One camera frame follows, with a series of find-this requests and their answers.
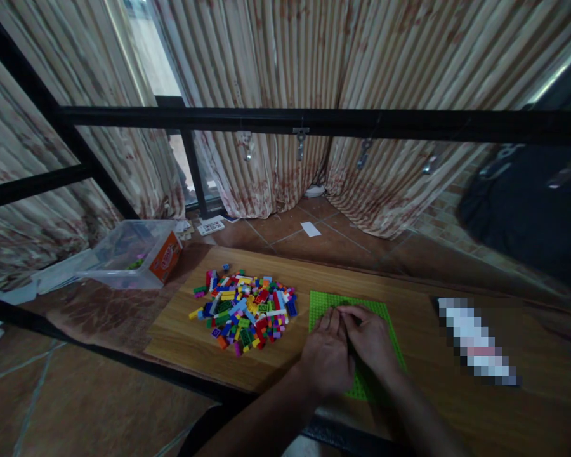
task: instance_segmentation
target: clear plastic box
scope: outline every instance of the clear plastic box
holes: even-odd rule
[[[160,289],[178,262],[173,220],[124,220],[81,262],[75,274],[114,289]]]

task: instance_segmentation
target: wooden board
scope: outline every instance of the wooden board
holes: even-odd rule
[[[203,323],[188,319],[203,302],[194,298],[192,290],[205,283],[205,271],[219,269],[224,263],[234,270],[242,268],[248,275],[273,276],[295,287],[298,295],[299,315],[290,321],[284,337],[239,359],[232,348],[220,350]],[[263,392],[298,360],[308,334],[311,290],[386,303],[411,377],[476,453],[571,453],[571,359],[533,318],[511,302],[502,311],[496,299],[475,297],[476,305],[491,308],[492,322],[502,315],[507,316],[502,321],[516,322],[520,334],[511,343],[513,347],[504,346],[504,352],[511,354],[511,364],[520,368],[523,387],[485,386],[478,378],[462,374],[428,297],[465,294],[215,247],[152,325],[149,334],[153,340],[146,353],[205,378]],[[508,329],[505,335],[513,333],[516,331]],[[382,437],[397,437],[393,415],[366,402],[342,397],[318,414]]]

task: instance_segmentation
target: pile of lego bricks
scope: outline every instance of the pile of lego bricks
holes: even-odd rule
[[[281,338],[296,317],[296,295],[273,278],[245,276],[243,270],[233,276],[218,277],[215,270],[206,273],[206,285],[194,289],[195,298],[210,295],[212,301],[190,313],[191,320],[206,320],[213,328],[211,336],[222,349],[234,345],[237,357],[267,341]]]

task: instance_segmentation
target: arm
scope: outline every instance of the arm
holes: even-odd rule
[[[283,454],[326,397],[353,386],[354,371],[344,322],[338,311],[329,309],[307,338],[300,361],[214,435],[197,456],[239,456],[250,449]]]
[[[426,456],[470,455],[461,438],[400,369],[387,322],[361,305],[338,309],[353,347],[389,393],[415,450]]]

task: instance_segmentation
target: curtain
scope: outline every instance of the curtain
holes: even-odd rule
[[[60,105],[156,106],[120,1],[0,0],[0,22]],[[141,218],[184,215],[164,130],[78,130]]]
[[[0,184],[78,162],[0,63]],[[92,180],[0,207],[0,288],[93,245],[120,220]]]
[[[339,108],[516,110],[569,56],[571,1],[378,1],[354,29]],[[328,200],[365,232],[396,237],[488,147],[381,140],[359,171],[361,140],[336,138]]]
[[[151,6],[191,107],[520,109],[571,50],[571,0]],[[232,215],[285,211],[321,180],[335,207],[381,237],[406,229],[486,154],[486,145],[473,143],[381,140],[360,171],[360,139],[318,139],[314,156],[297,162],[293,136],[277,145],[270,135],[196,137]],[[422,175],[431,156],[439,156],[437,168]]]
[[[350,7],[347,2],[316,3],[297,22],[292,5],[154,1],[157,30],[186,105],[334,107],[339,69],[348,54],[339,30],[346,27]],[[334,39],[333,51],[309,45],[326,35]],[[300,200],[318,177],[329,139],[307,138],[302,161],[292,135],[195,132],[195,144],[229,214],[266,218]]]

